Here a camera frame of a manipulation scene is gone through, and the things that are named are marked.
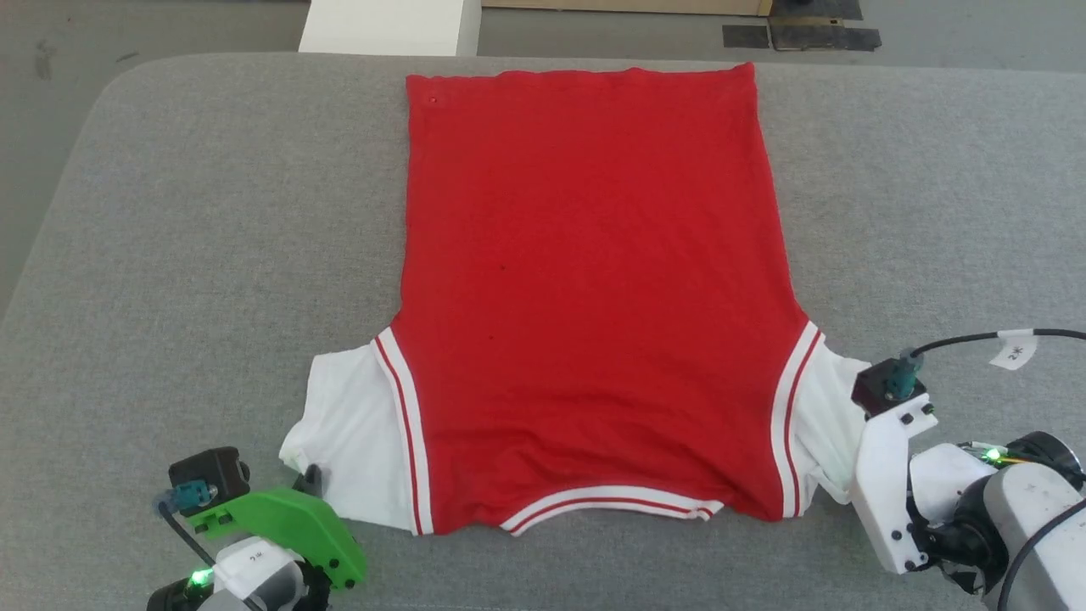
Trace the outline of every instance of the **gray cushion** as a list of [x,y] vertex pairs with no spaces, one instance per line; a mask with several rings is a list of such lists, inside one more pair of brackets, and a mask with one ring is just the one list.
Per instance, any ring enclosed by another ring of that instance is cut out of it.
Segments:
[[[256,486],[311,358],[397,307],[404,76],[619,61],[300,54],[144,64],[96,104],[0,328],[0,600],[143,609],[198,561],[156,520],[166,467],[235,445]],[[654,63],[659,69],[711,69]],[[1086,77],[761,65],[796,291],[830,346],[882,359],[950,334],[1086,328]],[[1033,427],[1086,450],[1086,345],[1016,373],[992,344],[930,356],[943,424]],[[367,583],[337,609],[976,609],[936,572],[883,573],[850,508],[707,524],[573,512],[519,539],[351,524]]]

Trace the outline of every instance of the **gray floor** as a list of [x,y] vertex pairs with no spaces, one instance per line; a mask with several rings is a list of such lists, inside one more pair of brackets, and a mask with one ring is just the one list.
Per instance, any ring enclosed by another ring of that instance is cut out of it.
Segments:
[[[734,18],[489,10],[480,54],[1086,72],[1083,0],[861,0],[874,53],[721,46]],[[67,152],[102,88],[150,60],[294,50],[307,4],[8,0],[0,9],[0,316]]]

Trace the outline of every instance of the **white label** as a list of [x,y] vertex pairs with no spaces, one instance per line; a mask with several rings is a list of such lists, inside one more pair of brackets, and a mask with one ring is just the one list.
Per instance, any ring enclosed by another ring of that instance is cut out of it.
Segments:
[[1015,371],[1033,358],[1033,354],[1037,352],[1037,340],[1035,335],[1007,338],[1003,340],[1003,349],[988,362],[997,368]]
[[256,538],[251,545],[233,550],[230,556],[218,558],[217,561],[215,576],[222,577],[226,589],[241,600],[249,598],[264,582],[294,559],[281,547]]

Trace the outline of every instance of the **black cable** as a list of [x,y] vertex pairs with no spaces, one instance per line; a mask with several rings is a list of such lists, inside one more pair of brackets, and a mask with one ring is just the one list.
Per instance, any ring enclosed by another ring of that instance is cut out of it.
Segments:
[[973,335],[959,335],[958,338],[948,338],[946,340],[940,340],[938,342],[932,342],[931,344],[924,344],[920,348],[917,348],[909,354],[910,357],[919,357],[929,351],[934,351],[936,348],[943,348],[944,346],[954,346],[955,344],[965,344],[968,342],[980,342],[981,340],[996,340],[999,334],[993,333],[976,333]]
[[1086,509],[1086,499],[1076,502],[1063,513],[1049,520],[1047,524],[1026,539],[1025,544],[1022,545],[1022,549],[1014,556],[1014,560],[1007,569],[1007,576],[1003,577],[1003,587],[999,591],[999,601],[996,603],[996,611],[1007,611],[1007,603],[1011,597],[1011,585],[1014,583],[1014,577],[1018,575],[1019,569],[1022,568],[1022,563],[1025,562],[1026,557],[1030,556],[1033,548],[1037,547],[1037,544],[1040,543],[1040,539],[1045,538],[1045,535],[1055,531],[1057,526],[1063,524],[1083,509]]
[[[192,535],[188,534],[185,527],[177,522],[177,520],[174,518],[174,514],[169,512],[169,506],[167,506],[165,502],[160,502],[159,514],[162,515],[162,519],[166,521],[166,524],[169,524],[169,527],[173,529],[175,533],[177,533],[177,536],[180,537],[182,542],[185,542],[185,545],[189,546],[189,549],[197,552],[197,556],[200,557],[200,560],[204,561],[204,564],[206,564],[209,568],[215,565],[215,559],[212,558],[211,555],[207,553],[207,550],[205,550],[203,546],[197,543],[197,540],[192,538]],[[251,598],[242,599],[241,602],[243,602],[245,607],[250,609],[250,611],[264,611],[263,609],[257,607],[256,603],[253,602]]]
[[[1050,335],[1057,338],[1072,338],[1075,340],[1086,341],[1086,333],[1081,331],[1071,331],[1065,329],[1035,329],[1033,330],[1033,335]],[[954,346],[955,344],[965,344],[969,342],[980,342],[981,340],[998,340],[999,332],[994,331],[990,333],[975,333],[973,335],[959,335],[958,338],[948,338],[946,340],[940,340],[938,342],[932,342],[931,344],[924,344],[920,348],[917,348],[909,354],[910,357],[919,357],[929,351],[934,351],[936,348],[943,348],[944,346]]]

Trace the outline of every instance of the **red stripe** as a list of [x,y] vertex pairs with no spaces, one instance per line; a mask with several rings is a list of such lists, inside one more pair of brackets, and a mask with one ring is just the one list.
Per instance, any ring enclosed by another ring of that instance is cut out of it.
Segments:
[[404,433],[407,434],[407,463],[411,466],[411,500],[412,505],[415,507],[415,533],[418,535],[422,534],[422,520],[418,515],[418,476],[415,474],[415,445],[412,443],[411,437],[411,421],[407,420],[407,405],[404,402],[404,387],[400,383],[400,377],[396,374],[396,370],[392,368],[392,361],[389,360],[389,356],[384,353],[384,345],[381,344],[381,339],[377,339],[377,349],[381,353],[381,358],[384,359],[384,365],[392,372],[392,380],[396,381],[396,392],[400,393],[400,413],[404,419]]
[[[544,507],[543,509],[541,509],[541,510],[536,511],[535,513],[529,515],[528,518],[525,518],[523,520],[521,520],[520,523],[518,523],[516,526],[514,526],[513,529],[509,529],[509,532],[510,533],[516,533],[517,531],[519,531],[520,529],[522,529],[525,526],[525,524],[527,524],[531,520],[538,518],[542,513],[546,513],[548,511],[554,511],[555,509],[558,509],[559,507],[566,507],[567,505],[574,505],[574,504],[582,504],[582,502],[631,502],[631,504],[636,504],[636,505],[645,505],[645,506],[648,506],[648,507],[655,507],[655,508],[658,508],[658,509],[668,509],[668,510],[671,510],[671,511],[677,511],[679,513],[690,513],[690,510],[686,509],[686,508],[684,508],[684,507],[674,507],[674,506],[671,506],[671,505],[666,505],[666,504],[655,502],[655,501],[646,501],[646,500],[642,500],[642,499],[626,499],[626,498],[621,498],[621,497],[589,497],[589,498],[581,498],[581,499],[569,499],[567,501],[556,502],[554,505]],[[709,517],[710,518],[712,517],[712,512],[709,512]]]
[[799,379],[804,377],[804,369],[807,367],[807,361],[810,360],[811,354],[815,353],[815,347],[818,346],[820,338],[822,338],[821,331],[815,334],[815,340],[811,341],[810,347],[807,348],[807,354],[804,355],[804,360],[799,364],[796,379],[792,381],[792,393],[788,394],[788,411],[784,415],[784,456],[788,458],[788,469],[792,471],[792,485],[795,489],[793,499],[796,501],[792,517],[799,515],[799,478],[796,475],[796,466],[792,462],[792,437],[790,436],[790,430],[792,429],[792,405],[796,399],[796,389],[799,387]]

